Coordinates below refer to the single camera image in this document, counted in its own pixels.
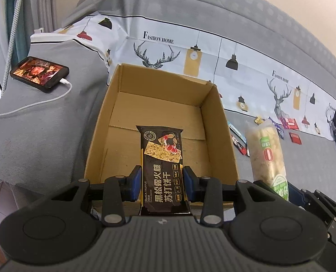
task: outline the red and black package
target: red and black package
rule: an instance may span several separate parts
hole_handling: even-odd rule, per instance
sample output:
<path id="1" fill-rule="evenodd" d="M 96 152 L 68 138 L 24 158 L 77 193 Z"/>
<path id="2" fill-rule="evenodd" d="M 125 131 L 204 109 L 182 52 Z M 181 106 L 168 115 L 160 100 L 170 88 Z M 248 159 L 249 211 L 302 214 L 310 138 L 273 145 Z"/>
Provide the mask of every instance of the red and black package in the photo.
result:
<path id="1" fill-rule="evenodd" d="M 189 214 L 184 190 L 181 129 L 136 126 L 140 132 L 141 215 Z"/>

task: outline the snack package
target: snack package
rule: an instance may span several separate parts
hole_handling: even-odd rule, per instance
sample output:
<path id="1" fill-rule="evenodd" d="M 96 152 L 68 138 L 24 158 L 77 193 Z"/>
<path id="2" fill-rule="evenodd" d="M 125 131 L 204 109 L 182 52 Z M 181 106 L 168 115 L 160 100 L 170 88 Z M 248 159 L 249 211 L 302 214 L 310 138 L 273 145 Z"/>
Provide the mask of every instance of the snack package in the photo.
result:
<path id="1" fill-rule="evenodd" d="M 140 132 L 141 215 L 189 214 L 182 169 L 181 129 L 136 126 Z"/>
<path id="2" fill-rule="evenodd" d="M 283 152 L 276 128 L 270 120 L 246 131 L 254 180 L 262 180 L 283 199 L 289 200 Z"/>

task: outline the deer print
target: deer print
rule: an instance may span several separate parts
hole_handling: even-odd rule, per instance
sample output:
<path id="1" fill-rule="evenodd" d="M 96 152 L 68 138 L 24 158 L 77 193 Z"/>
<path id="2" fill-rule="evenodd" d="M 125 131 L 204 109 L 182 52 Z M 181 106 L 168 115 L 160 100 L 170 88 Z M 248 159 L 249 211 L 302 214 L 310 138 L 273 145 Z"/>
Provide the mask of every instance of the deer print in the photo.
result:
<path id="1" fill-rule="evenodd" d="M 288 97 L 289 97 L 289 95 L 290 95 L 290 93 L 291 93 L 291 90 L 290 90 L 290 92 L 289 92 L 288 85 L 286 85 L 286 90 L 287 90 L 286 93 L 285 93 L 285 91 L 284 91 L 284 94 L 281 95 L 280 98 L 278 98 L 278 95 L 277 95 L 277 93 L 276 93 L 276 91 L 275 91 L 275 86 L 274 86 L 274 88 L 271 86 L 271 83 L 272 83 L 273 80 L 274 80 L 274 79 L 272 79 L 272 80 L 270 81 L 270 83 L 269 83 L 268 80 L 266 79 L 266 82 L 267 82 L 267 85 L 268 85 L 270 91 L 273 92 L 273 94 L 274 94 L 274 99 L 275 99 L 275 108 L 274 108 L 274 112 L 275 112 L 276 117 L 277 117 L 278 119 L 280 119 L 281 117 L 283 117 L 283 118 L 287 118 L 287 119 L 288 119 L 288 118 L 290 118 L 289 115 L 286 114 L 285 112 L 283 112 L 283 111 L 281 110 L 281 108 L 280 108 L 280 104 L 283 103 L 283 101 L 284 101 L 285 98 L 288 98 Z"/>
<path id="2" fill-rule="evenodd" d="M 141 43 L 138 48 L 135 48 L 135 43 L 134 43 L 134 51 L 135 51 L 135 54 L 140 57 L 141 59 L 143 59 L 142 63 L 145 67 L 149 67 L 149 68 L 155 68 L 156 70 L 161 68 L 163 66 L 163 63 L 166 63 L 166 62 L 171 62 L 173 61 L 174 59 L 176 59 L 178 57 L 178 55 L 181 53 L 180 51 L 178 52 L 178 54 L 176 56 L 174 56 L 174 52 L 172 50 L 172 48 L 169 46 L 170 48 L 170 51 L 171 51 L 171 54 L 170 56 L 167 57 L 166 59 L 166 56 L 163 52 L 163 58 L 161 59 L 158 59 L 156 63 L 154 64 L 151 64 L 149 62 L 149 58 L 146 56 L 146 52 L 147 52 L 147 49 L 145 49 L 145 51 L 143 52 L 143 54 L 141 54 L 141 50 L 140 50 L 140 47 L 145 43 L 146 41 L 144 41 L 143 43 Z"/>
<path id="3" fill-rule="evenodd" d="M 329 125 L 329 131 L 331 132 L 331 136 L 332 138 L 334 138 L 334 132 L 336 130 L 336 128 L 334 127 L 333 124 L 333 117 L 331 114 L 329 115 L 329 119 L 328 119 L 328 111 L 329 111 L 329 107 L 325 110 L 325 117 L 327 118 L 327 123 Z"/>

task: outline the cardboard box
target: cardboard box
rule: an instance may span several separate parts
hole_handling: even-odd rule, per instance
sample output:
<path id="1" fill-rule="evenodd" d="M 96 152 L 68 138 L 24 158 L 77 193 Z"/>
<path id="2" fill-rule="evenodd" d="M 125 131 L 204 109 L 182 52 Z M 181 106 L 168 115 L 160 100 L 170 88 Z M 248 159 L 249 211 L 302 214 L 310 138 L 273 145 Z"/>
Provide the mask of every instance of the cardboard box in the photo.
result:
<path id="1" fill-rule="evenodd" d="M 140 165 L 136 125 L 183 129 L 183 164 L 223 184 L 238 179 L 230 130 L 211 82 L 122 64 L 103 101 L 85 168 L 91 183 L 129 175 Z"/>

